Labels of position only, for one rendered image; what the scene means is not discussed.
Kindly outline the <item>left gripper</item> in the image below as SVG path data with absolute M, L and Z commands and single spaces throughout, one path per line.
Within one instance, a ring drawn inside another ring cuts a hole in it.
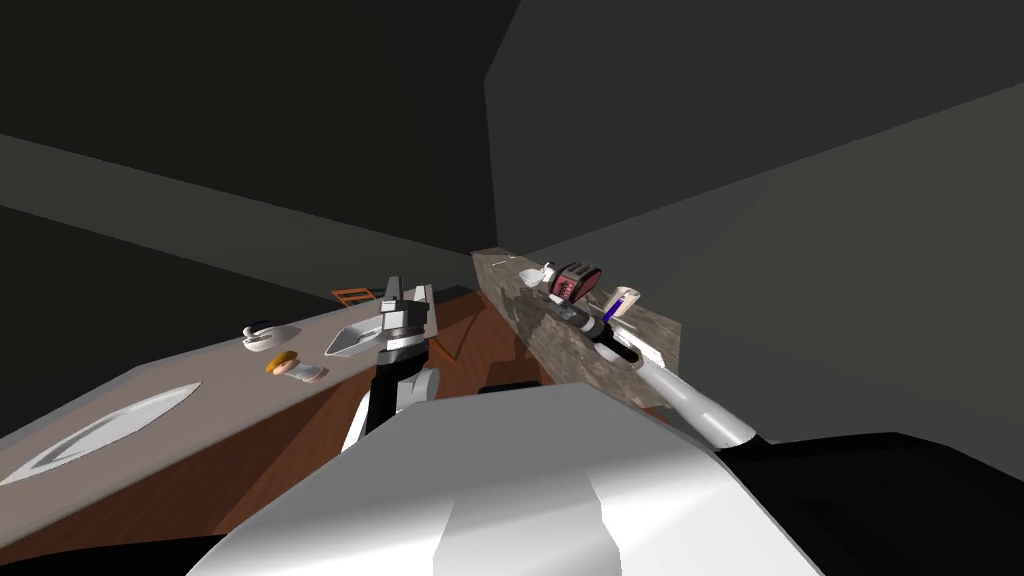
M 436 335 L 436 312 L 432 286 L 418 285 L 413 300 L 403 298 L 403 281 L 391 276 L 380 304 L 383 318 L 382 334 L 386 352 L 424 352 L 426 337 Z

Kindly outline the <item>red toaster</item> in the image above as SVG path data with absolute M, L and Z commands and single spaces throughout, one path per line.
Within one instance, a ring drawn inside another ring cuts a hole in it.
M 598 283 L 602 270 L 587 262 L 575 261 L 558 268 L 550 282 L 550 293 L 563 301 L 574 303 Z

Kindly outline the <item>white and blue mug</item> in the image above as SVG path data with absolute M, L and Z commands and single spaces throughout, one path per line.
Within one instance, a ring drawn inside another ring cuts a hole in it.
M 602 320 L 608 322 L 611 318 L 625 315 L 640 298 L 640 293 L 628 286 L 620 286 L 604 305 Z

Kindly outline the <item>silver sink basin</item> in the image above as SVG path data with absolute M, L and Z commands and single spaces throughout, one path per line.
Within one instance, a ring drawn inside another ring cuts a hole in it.
M 383 318 L 381 315 L 377 315 L 346 326 L 338 332 L 327 347 L 325 355 L 351 358 L 375 348 L 385 340 L 382 335 L 382 325 Z

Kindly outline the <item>white bowl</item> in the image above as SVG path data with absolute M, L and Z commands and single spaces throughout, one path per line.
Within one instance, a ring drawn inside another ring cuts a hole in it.
M 263 352 L 278 347 L 300 333 L 301 329 L 294 325 L 265 326 L 264 322 L 258 322 L 242 330 L 242 343 L 250 352 Z

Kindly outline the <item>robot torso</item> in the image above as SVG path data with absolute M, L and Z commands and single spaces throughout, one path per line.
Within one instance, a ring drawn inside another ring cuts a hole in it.
M 824 576 L 709 449 L 587 384 L 434 400 L 188 576 Z

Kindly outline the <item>large silver plate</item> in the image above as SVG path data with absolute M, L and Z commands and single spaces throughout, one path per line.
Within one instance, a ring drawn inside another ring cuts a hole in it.
M 93 453 L 152 424 L 181 404 L 202 382 L 179 386 L 113 411 L 62 439 L 0 481 L 13 484 Z

